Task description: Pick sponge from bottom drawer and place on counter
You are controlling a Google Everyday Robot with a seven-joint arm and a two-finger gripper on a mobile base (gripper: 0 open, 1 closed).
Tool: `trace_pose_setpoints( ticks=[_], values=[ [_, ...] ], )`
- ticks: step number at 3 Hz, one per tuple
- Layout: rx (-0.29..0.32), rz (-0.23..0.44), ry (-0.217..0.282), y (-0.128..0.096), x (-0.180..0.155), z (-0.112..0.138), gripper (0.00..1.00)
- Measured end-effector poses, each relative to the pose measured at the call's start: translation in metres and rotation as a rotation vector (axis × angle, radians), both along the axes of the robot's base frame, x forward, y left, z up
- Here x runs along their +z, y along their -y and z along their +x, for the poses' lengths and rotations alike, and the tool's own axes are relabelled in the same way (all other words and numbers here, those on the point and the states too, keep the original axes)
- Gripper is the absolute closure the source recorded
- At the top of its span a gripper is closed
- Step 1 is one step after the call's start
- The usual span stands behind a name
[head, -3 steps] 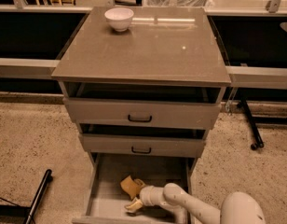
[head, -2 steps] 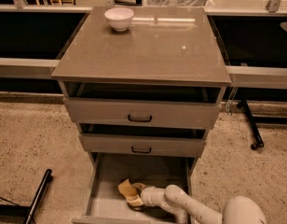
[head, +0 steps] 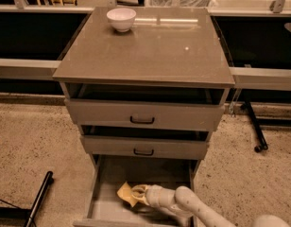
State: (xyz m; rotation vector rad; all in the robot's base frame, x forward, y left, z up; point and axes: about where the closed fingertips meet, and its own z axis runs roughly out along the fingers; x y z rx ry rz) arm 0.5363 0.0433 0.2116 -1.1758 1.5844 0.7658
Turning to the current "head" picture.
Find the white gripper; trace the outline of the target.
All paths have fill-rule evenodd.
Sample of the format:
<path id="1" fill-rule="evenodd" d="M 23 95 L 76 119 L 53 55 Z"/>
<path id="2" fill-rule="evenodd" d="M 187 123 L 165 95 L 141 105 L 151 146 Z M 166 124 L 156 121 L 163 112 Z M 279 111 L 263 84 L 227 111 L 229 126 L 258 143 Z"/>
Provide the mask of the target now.
<path id="1" fill-rule="evenodd" d="M 148 184 L 138 184 L 132 187 L 131 192 L 133 198 L 144 205 L 150 205 L 152 207 L 170 206 L 171 191 L 159 185 L 154 184 L 149 186 Z"/>

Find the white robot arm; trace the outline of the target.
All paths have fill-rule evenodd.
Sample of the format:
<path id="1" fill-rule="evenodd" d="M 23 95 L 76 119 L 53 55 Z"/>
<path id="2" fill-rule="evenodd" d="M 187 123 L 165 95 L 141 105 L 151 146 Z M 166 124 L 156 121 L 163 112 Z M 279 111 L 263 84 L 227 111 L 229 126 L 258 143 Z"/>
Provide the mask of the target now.
<path id="1" fill-rule="evenodd" d="M 197 217 L 206 227 L 236 227 L 185 186 L 172 190 L 156 184 L 139 184 L 131 189 L 131 195 L 139 202 L 155 208 L 166 208 L 177 216 Z"/>

